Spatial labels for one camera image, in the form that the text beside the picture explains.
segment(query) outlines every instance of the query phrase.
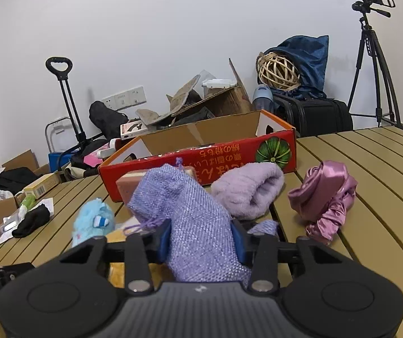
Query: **pink satin cloth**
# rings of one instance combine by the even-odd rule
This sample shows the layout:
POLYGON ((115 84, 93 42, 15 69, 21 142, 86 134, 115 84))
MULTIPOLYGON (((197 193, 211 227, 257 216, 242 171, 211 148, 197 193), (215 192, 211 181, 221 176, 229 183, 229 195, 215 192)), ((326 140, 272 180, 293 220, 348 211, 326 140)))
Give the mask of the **pink satin cloth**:
POLYGON ((336 161, 307 171, 301 187, 288 193, 292 209, 309 221, 307 236, 327 245, 333 240, 355 201, 357 184, 345 164, 336 161))

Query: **power outlet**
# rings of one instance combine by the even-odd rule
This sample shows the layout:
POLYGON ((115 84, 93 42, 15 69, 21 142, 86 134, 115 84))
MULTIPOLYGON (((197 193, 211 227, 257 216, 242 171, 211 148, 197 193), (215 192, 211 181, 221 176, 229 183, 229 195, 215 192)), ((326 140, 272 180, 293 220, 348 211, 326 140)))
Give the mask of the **power outlet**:
POLYGON ((121 93, 114 94, 104 98, 102 102, 112 110, 120 110, 123 108, 131 107, 146 102, 144 87, 139 86, 134 89, 122 91, 121 93))
POLYGON ((116 110, 115 95, 109 96, 108 98, 104 98, 102 102, 109 109, 116 110))
POLYGON ((129 100, 129 95, 127 91, 125 91, 124 93, 115 94, 114 97, 117 110, 131 106, 131 101, 129 100))
POLYGON ((145 91, 143 86, 136 87, 126 91, 129 95, 130 105, 137 105, 146 102, 145 91))

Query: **black sock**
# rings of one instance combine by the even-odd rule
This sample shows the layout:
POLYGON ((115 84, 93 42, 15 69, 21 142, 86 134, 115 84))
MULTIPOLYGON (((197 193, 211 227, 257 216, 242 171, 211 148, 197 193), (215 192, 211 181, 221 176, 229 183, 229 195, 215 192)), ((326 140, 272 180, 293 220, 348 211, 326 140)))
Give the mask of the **black sock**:
POLYGON ((38 206, 35 210, 27 212, 25 219, 20 222, 18 228, 12 231, 12 236, 19 239, 28 236, 34 230, 43 226, 49 221, 49 210, 44 204, 38 206))

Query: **light blue plush toy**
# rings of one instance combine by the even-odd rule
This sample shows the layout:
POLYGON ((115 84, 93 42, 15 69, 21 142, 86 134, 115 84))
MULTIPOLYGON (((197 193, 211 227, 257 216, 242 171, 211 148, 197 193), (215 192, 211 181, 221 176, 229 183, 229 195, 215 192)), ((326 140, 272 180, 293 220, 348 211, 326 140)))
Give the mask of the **light blue plush toy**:
POLYGON ((73 224, 72 247, 94 236, 106 236, 115 229, 114 213, 101 198, 82 206, 73 224))

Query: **barcode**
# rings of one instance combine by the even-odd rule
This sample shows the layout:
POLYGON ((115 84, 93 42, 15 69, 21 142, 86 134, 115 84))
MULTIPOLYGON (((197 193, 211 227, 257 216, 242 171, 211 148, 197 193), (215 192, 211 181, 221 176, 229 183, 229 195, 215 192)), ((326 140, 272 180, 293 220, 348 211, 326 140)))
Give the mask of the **barcode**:
POLYGON ((37 194, 42 195, 43 193, 45 193, 45 187, 44 186, 38 187, 37 188, 37 194))

